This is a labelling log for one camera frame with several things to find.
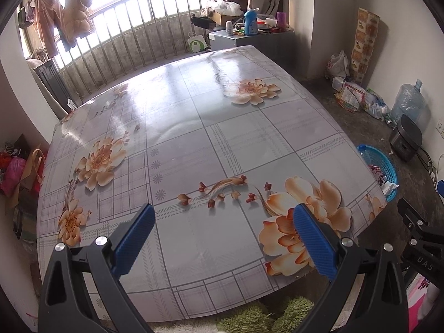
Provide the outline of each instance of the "blue plastic basket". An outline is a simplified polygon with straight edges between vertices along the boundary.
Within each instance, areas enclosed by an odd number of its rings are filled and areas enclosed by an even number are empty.
[[[383,152],[365,144],[359,145],[357,149],[368,165],[376,165],[377,167],[380,167],[381,171],[387,176],[388,181],[398,185],[398,177],[396,176],[395,168]],[[394,189],[394,191],[386,196],[387,201],[392,201],[394,199],[397,190],[398,189]]]

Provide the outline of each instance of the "metal screw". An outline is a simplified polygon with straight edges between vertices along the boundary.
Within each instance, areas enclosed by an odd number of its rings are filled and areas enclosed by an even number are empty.
[[[55,250],[57,250],[58,252],[61,252],[63,249],[65,249],[65,244],[63,244],[63,243],[57,243],[56,245],[55,245],[55,248],[54,248]]]
[[[107,238],[107,237],[104,237],[103,235],[101,235],[100,237],[97,237],[97,238],[95,239],[95,243],[96,243],[98,246],[104,246],[104,245],[107,243],[107,241],[108,241],[108,238]]]
[[[392,252],[393,251],[393,246],[390,243],[385,243],[384,244],[384,250],[387,252]]]
[[[353,245],[353,240],[351,240],[350,238],[343,238],[341,240],[341,244],[346,247],[351,247]]]

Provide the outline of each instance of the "pink bag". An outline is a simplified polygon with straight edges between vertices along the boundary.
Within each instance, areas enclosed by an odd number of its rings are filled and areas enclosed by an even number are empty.
[[[26,160],[22,158],[12,158],[11,162],[9,163],[4,175],[4,179],[0,184],[0,189],[3,190],[4,194],[8,198],[12,196],[17,184],[20,183],[25,165]]]

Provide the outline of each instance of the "metal railing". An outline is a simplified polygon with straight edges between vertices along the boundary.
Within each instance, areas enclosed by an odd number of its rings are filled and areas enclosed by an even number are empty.
[[[186,53],[187,31],[207,39],[203,29],[191,24],[192,15],[199,16],[206,1],[117,0],[92,11],[94,34],[78,39],[78,45],[67,53],[56,39],[59,55],[54,60],[59,72],[83,100],[130,68],[135,71],[160,57]]]

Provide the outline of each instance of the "pink jacket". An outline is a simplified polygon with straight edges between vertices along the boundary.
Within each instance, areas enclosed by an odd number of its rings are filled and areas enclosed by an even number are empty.
[[[91,4],[92,0],[65,0],[65,34],[70,45],[76,44],[77,37],[82,38],[94,32],[87,10]]]

